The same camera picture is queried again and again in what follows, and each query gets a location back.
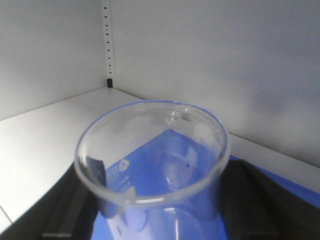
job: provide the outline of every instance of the blue surface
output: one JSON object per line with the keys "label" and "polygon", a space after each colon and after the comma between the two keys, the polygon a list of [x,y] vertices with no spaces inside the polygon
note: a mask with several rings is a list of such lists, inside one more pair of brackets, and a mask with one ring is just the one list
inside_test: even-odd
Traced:
{"label": "blue surface", "polygon": [[[152,153],[152,151],[149,151],[150,149],[153,149],[155,145],[158,145],[161,149],[165,150],[165,152],[170,152],[172,155],[157,155],[156,153]],[[199,180],[201,177],[203,177],[205,174],[207,174],[208,169],[210,169],[209,165],[197,165],[201,163],[201,161],[195,161],[192,162],[192,158],[195,157],[195,155],[192,155],[189,157],[190,162],[188,162],[188,154],[190,151],[188,151],[188,147],[192,146],[192,149],[196,150],[196,159],[201,159],[204,157],[208,157],[211,155],[212,159],[214,159],[214,156],[212,155],[213,153],[208,151],[205,147],[202,145],[190,140],[189,138],[176,133],[172,130],[167,130],[157,136],[156,138],[152,139],[151,141],[147,142],[145,145],[142,147],[136,149],[132,153],[130,153],[128,156],[125,157],[125,159],[128,162],[123,162],[123,161],[118,161],[111,167],[109,167],[106,170],[106,177],[107,177],[107,183],[108,187],[113,189],[114,191],[124,193],[128,188],[131,186],[143,186],[141,188],[135,188],[135,193],[140,196],[151,196],[156,193],[159,193],[159,190],[162,194],[168,193],[168,192],[173,192],[173,188],[181,187],[180,181],[181,179],[188,179],[189,184],[192,184]],[[160,165],[160,162],[164,157],[170,158],[171,156],[183,156],[186,157],[187,161],[184,161],[183,164],[181,164],[180,161],[177,162],[177,169],[181,170],[182,173],[184,172],[184,175],[182,176],[177,176],[176,179],[174,178],[175,175],[177,175],[177,171],[173,172],[173,187],[169,186],[167,184],[163,184],[163,182],[155,182],[155,181],[150,181],[150,179],[153,179],[152,177],[156,177],[158,179],[161,179],[161,175],[159,175],[161,172],[166,171],[167,169],[173,169],[175,166],[169,165],[163,166]],[[238,160],[237,157],[231,156],[231,160]],[[125,171],[118,171],[118,169],[121,168],[121,165],[124,165]],[[146,169],[146,166],[148,167],[148,172],[149,175],[146,174],[140,174],[140,171],[143,169]],[[283,186],[285,189],[288,191],[294,193],[301,199],[305,200],[306,202],[320,208],[320,194],[317,194],[314,191],[311,191],[305,187],[302,187],[296,183],[293,183],[283,177],[280,177],[272,172],[266,171],[262,168],[258,169],[262,171],[264,174],[266,174],[268,177],[270,177],[272,180],[277,182],[279,185]],[[127,179],[126,181],[123,181],[126,176],[130,175],[130,180]],[[187,202],[190,205],[197,205],[197,206],[202,206],[202,208],[206,208],[207,205],[205,202],[201,202],[201,198],[203,196],[199,196],[197,198],[197,201],[200,202],[192,202],[190,201]],[[185,207],[184,209],[188,212],[192,211],[190,208]],[[224,230],[224,225],[223,221],[221,219],[221,216],[218,215],[214,222],[210,221],[201,221],[197,220],[201,226],[204,229],[214,229],[214,235],[215,239],[217,240],[227,240],[226,233]],[[100,214],[100,212],[97,215],[97,218],[94,223],[93,227],[93,234],[91,237],[92,240],[113,240],[110,231],[108,229],[106,219]]]}

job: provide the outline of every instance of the white wall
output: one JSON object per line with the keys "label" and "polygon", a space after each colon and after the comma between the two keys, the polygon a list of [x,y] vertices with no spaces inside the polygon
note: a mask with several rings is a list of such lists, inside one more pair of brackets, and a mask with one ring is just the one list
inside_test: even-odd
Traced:
{"label": "white wall", "polygon": [[0,0],[0,120],[105,85],[100,0]]}
{"label": "white wall", "polygon": [[111,2],[119,90],[203,106],[320,166],[320,1]]}

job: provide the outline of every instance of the blue mat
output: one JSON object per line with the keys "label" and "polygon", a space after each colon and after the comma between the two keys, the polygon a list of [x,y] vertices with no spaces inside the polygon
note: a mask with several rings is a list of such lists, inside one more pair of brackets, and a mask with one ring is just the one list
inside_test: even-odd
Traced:
{"label": "blue mat", "polygon": [[[159,155],[158,153],[151,153],[154,155],[150,155],[150,151],[148,149],[155,148],[155,146],[159,147],[160,149],[165,149],[167,152],[173,153],[173,156],[183,156],[184,158],[190,158],[190,162],[184,162],[181,164],[177,162],[179,168],[188,168],[185,171],[185,175],[182,177],[188,179],[189,183],[192,184],[196,182],[199,178],[205,175],[210,169],[210,165],[196,165],[201,163],[201,161],[193,161],[194,158],[203,158],[208,157],[211,155],[212,159],[215,158],[215,154],[211,151],[208,151],[207,148],[202,146],[199,143],[177,133],[171,129],[168,129],[152,139],[151,141],[147,142],[143,146],[139,147],[129,155],[127,155],[123,160],[119,160],[111,167],[106,169],[106,179],[108,188],[113,189],[114,191],[118,191],[121,193],[126,192],[132,186],[139,186],[144,185],[144,187],[136,190],[136,194],[140,196],[152,196],[155,194],[155,189],[157,193],[163,191],[163,193],[167,193],[170,191],[167,185],[161,185],[157,182],[148,181],[147,179],[153,179],[153,175],[159,174],[158,168],[166,169],[166,167],[160,166],[162,159],[164,157],[170,158],[170,155]],[[195,152],[190,153],[188,151],[189,147],[195,150]],[[141,159],[152,159],[152,161],[141,161]],[[230,160],[238,160],[235,156],[231,156]],[[140,171],[143,169],[148,168],[149,175],[140,174]],[[294,193],[301,199],[305,200],[306,202],[320,208],[320,194],[311,191],[305,187],[302,187],[296,183],[293,183],[283,177],[275,175],[272,172],[266,171],[262,168],[258,168],[272,180],[277,182],[279,185],[283,186],[288,191]],[[208,224],[207,221],[200,222],[202,225]],[[214,227],[214,239],[217,240],[227,240],[226,233],[224,230],[224,224],[222,222],[221,216],[218,215],[214,222],[210,222],[207,226],[207,229],[212,229]],[[93,234],[91,240],[113,240],[109,228],[106,224],[106,219],[98,213],[94,227],[93,227]]]}

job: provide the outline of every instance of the white shelf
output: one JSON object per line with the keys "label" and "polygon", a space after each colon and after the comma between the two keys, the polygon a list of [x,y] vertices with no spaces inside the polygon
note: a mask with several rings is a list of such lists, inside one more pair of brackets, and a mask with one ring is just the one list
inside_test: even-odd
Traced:
{"label": "white shelf", "polygon": [[0,206],[14,222],[65,173],[86,127],[138,98],[100,88],[0,122]]}
{"label": "white shelf", "polygon": [[[137,100],[104,87],[1,121],[0,206],[10,220],[16,221],[65,173],[92,121]],[[230,139],[236,157],[320,193],[319,168],[234,135]],[[3,215],[0,232],[10,224]]]}

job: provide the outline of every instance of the clear glass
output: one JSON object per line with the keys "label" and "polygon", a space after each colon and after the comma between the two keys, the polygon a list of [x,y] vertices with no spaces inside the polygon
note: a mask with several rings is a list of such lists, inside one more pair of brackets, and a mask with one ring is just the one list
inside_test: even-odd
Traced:
{"label": "clear glass", "polygon": [[229,154],[227,131],[207,110],[141,101],[93,122],[74,166],[114,240],[211,240]]}

